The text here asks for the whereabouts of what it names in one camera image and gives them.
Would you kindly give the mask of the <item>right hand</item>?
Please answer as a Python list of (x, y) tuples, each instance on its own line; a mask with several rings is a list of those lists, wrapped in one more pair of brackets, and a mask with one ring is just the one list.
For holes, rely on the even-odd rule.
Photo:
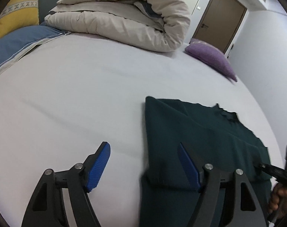
[(272, 192), (268, 202), (268, 213), (271, 214), (272, 212), (278, 210), (279, 206), (281, 205), (281, 200), (284, 199), (284, 204), (281, 208), (281, 212), (278, 215), (278, 219), (283, 218), (287, 214), (287, 187), (283, 187), (282, 184), (277, 183)]

